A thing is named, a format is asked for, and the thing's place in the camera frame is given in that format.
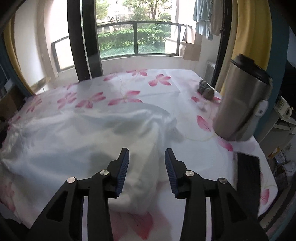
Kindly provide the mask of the hanging beige garment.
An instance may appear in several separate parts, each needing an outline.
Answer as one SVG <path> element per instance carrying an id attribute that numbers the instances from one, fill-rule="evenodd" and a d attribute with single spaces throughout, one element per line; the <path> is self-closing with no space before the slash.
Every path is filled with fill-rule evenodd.
<path id="1" fill-rule="evenodd" d="M 210 34 L 220 35 L 220 30 L 222 28 L 223 21 L 223 1 L 213 0 L 212 14 L 210 20 Z"/>

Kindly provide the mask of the balcony railing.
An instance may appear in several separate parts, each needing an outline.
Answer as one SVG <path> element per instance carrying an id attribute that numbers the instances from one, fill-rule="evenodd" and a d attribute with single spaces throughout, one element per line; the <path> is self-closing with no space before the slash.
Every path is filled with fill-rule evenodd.
<path id="1" fill-rule="evenodd" d="M 179 56 L 193 27 L 168 21 L 123 21 L 97 25 L 101 60 L 133 56 Z"/>

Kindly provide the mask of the small dark object on bed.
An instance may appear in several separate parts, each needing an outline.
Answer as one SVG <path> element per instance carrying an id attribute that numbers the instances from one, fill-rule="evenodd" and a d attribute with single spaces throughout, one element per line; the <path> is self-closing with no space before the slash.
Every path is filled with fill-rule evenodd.
<path id="1" fill-rule="evenodd" d="M 197 92 L 206 100 L 212 100 L 215 94 L 215 90 L 204 80 L 199 82 Z"/>

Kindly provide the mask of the black door frame post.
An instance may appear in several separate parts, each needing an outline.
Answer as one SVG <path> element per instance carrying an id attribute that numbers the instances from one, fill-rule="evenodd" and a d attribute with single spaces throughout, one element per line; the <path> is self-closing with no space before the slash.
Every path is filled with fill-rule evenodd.
<path id="1" fill-rule="evenodd" d="M 67 23 L 78 81 L 102 76 L 95 1 L 67 1 Z"/>

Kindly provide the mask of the yellow curtain right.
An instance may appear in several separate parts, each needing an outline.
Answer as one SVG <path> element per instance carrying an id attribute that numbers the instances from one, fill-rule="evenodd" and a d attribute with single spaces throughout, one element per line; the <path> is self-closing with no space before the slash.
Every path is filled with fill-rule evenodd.
<path id="1" fill-rule="evenodd" d="M 226 75 L 230 60 L 243 54 L 266 70 L 272 43 L 272 21 L 268 1 L 233 1 L 230 36 L 222 68 L 215 86 L 226 92 Z"/>

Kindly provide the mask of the floral pink bed sheet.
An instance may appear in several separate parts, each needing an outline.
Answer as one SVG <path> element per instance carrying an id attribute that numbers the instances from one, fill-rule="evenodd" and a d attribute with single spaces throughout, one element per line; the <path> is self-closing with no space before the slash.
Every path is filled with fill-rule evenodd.
<path id="1" fill-rule="evenodd" d="M 31 97 L 9 121 L 51 116 L 64 110 L 103 109 L 126 103 L 151 104 L 166 110 L 177 120 L 174 139 L 167 148 L 186 163 L 188 169 L 206 179 L 226 178 L 236 182 L 234 154 L 242 152 L 260 159 L 263 214 L 275 199 L 278 189 L 266 157 L 254 138 L 246 142 L 227 142 L 212 124 L 221 102 L 218 93 L 212 101 L 198 92 L 200 77 L 191 70 L 127 71 L 58 87 Z M 185 203 L 173 196 L 165 168 L 165 180 L 157 184 L 152 201 L 143 214 L 112 210 L 110 216 L 115 240 L 179 240 Z M 28 204 L 11 211 L 1 201 L 1 213 L 31 226 L 43 208 L 34 212 Z"/>

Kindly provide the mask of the white garment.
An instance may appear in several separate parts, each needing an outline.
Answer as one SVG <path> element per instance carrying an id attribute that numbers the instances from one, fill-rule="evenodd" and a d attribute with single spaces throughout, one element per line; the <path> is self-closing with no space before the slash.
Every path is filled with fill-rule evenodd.
<path id="1" fill-rule="evenodd" d="M 165 180 L 164 151 L 177 120 L 151 104 L 64 110 L 11 124 L 1 149 L 1 201 L 11 211 L 39 212 L 69 177 L 105 169 L 123 148 L 130 158 L 123 192 L 112 210 L 143 214 Z"/>

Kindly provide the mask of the yellow curtain left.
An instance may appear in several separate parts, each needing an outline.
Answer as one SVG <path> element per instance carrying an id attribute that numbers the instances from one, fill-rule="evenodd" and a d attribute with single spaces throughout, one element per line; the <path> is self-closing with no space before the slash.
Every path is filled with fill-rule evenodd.
<path id="1" fill-rule="evenodd" d="M 6 48 L 6 52 L 8 54 L 8 59 L 12 66 L 13 73 L 16 74 L 16 85 L 18 85 L 19 89 L 21 89 L 24 92 L 24 95 L 26 96 L 35 95 L 22 74 L 22 71 L 18 62 L 18 58 L 16 56 L 13 36 L 14 35 L 13 35 L 12 19 L 10 19 L 4 28 L 4 45 Z"/>

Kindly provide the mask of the black smartphone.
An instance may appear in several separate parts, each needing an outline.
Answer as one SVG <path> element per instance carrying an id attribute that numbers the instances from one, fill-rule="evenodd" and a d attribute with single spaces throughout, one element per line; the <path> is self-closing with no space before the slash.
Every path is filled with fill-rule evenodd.
<path id="1" fill-rule="evenodd" d="M 251 214 L 258 218 L 261 194 L 260 160 L 256 156 L 242 152 L 236 152 L 234 160 L 236 164 L 236 191 L 238 196 Z"/>

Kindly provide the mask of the yellow curtain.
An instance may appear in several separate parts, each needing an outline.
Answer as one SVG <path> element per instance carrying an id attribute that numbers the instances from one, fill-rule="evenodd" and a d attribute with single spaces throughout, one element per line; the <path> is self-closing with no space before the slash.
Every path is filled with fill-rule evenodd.
<path id="1" fill-rule="evenodd" d="M 18 62 L 18 58 L 16 56 L 13 36 L 14 35 L 13 35 L 12 19 L 10 19 L 4 28 L 4 45 L 6 48 L 6 52 L 8 54 L 8 59 L 12 66 L 13 73 L 16 74 L 16 85 L 18 85 L 19 89 L 21 89 L 24 92 L 24 95 L 26 96 L 35 95 L 22 74 L 22 71 Z"/>
<path id="2" fill-rule="evenodd" d="M 226 92 L 226 75 L 230 60 L 243 54 L 266 70 L 272 43 L 272 21 L 268 1 L 233 1 L 230 36 L 222 68 L 215 86 Z"/>

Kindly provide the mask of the cardboard box on balcony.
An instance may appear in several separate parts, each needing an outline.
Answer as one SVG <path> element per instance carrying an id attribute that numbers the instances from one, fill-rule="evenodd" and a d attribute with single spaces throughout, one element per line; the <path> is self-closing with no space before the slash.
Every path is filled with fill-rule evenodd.
<path id="1" fill-rule="evenodd" d="M 202 35 L 195 32 L 193 42 L 180 42 L 179 56 L 184 60 L 199 61 L 201 55 Z"/>

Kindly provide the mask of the hanging light blue towel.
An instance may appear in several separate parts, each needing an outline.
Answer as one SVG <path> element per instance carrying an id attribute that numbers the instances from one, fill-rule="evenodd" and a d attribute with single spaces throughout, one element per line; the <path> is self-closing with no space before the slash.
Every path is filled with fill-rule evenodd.
<path id="1" fill-rule="evenodd" d="M 193 13 L 193 21 L 197 23 L 196 31 L 210 41 L 213 40 L 213 35 L 210 33 L 212 7 L 212 0 L 196 0 Z"/>

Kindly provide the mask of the stainless steel thermos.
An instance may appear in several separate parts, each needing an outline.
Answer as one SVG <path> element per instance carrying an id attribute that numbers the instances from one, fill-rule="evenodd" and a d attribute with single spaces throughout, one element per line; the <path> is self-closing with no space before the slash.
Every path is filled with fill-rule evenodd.
<path id="1" fill-rule="evenodd" d="M 226 141 L 249 140 L 268 109 L 272 78 L 243 54 L 231 60 L 225 93 L 213 121 L 215 133 Z"/>

